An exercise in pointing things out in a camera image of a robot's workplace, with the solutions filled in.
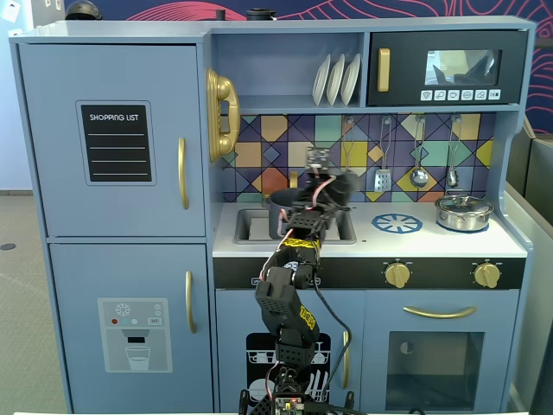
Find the slotted spatula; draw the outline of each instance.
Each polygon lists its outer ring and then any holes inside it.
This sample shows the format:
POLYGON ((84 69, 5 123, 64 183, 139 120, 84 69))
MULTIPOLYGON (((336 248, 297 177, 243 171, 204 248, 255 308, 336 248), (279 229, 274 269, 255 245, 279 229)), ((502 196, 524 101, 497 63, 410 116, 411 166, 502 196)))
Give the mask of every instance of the slotted spatula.
POLYGON ((378 169, 374 175, 374 191, 375 192, 389 192, 391 190, 391 171, 386 168, 386 156, 390 149, 391 143, 391 117, 384 115, 380 124, 380 149, 384 153, 382 155, 382 168, 378 169), (386 150, 382 147, 382 136, 384 134, 384 126, 388 125, 388 146, 386 150))

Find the colorful tile backsplash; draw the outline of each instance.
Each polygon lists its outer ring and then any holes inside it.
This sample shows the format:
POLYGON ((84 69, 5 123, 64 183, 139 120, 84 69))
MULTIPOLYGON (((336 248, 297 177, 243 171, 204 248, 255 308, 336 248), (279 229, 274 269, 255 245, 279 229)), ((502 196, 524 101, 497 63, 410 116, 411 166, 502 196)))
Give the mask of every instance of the colorful tile backsplash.
MULTIPOLYGON (((380 115, 261 115, 243 116, 234 151, 225 155, 223 196, 225 201, 261 201, 289 185, 297 171, 299 186, 305 183, 305 154, 308 147, 330 149, 335 166, 355 171, 360 189, 352 201, 435 201, 444 194, 449 158, 451 114, 426 114, 421 165, 429 174, 424 188, 410 183, 415 166, 416 116, 391 115, 391 145, 386 164, 391 169, 390 192, 374 192, 374 175, 380 169, 380 115), (345 123, 349 117, 352 124, 345 123)), ((455 125, 452 140, 461 135, 455 152, 458 188, 483 196, 492 156, 495 113, 463 114, 461 128, 455 125)), ((422 130, 418 132, 419 142, 422 130)), ((383 135, 386 148, 388 127, 383 135)))

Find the ice dispenser panel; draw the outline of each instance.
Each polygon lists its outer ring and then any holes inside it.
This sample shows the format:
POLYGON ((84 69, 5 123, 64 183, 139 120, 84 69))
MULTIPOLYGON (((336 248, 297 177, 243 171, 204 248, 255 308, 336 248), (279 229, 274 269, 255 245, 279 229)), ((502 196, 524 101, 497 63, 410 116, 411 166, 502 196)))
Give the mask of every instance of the ice dispenser panel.
POLYGON ((166 298, 99 298, 105 371, 170 373, 166 298))

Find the pot lid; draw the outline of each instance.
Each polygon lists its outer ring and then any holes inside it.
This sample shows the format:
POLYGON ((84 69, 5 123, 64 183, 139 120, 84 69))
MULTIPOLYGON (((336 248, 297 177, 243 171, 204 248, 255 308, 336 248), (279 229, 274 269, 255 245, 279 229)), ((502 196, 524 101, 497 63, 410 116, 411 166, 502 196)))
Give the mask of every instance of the pot lid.
POLYGON ((478 197, 466 195, 443 196, 435 205, 438 209, 451 214, 490 214, 493 206, 478 197))

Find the yellow label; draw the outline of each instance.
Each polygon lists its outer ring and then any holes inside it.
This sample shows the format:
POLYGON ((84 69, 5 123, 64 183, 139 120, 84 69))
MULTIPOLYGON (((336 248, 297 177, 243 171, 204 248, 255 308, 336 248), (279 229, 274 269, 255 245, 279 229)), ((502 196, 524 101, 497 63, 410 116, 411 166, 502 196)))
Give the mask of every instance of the yellow label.
MULTIPOLYGON (((318 240, 315 242, 315 244, 317 245, 318 248, 321 247, 321 243, 318 240)), ((294 248, 302 247, 302 248, 313 249, 313 242, 311 242, 310 240, 304 240, 304 239, 289 238, 283 242, 283 245, 292 246, 294 248)))
POLYGON ((313 317, 313 315, 308 311, 308 309, 306 309, 305 307, 301 307, 300 308, 300 317, 305 320, 305 322, 308 324, 309 328, 310 329, 314 329, 315 328, 315 318, 313 317))

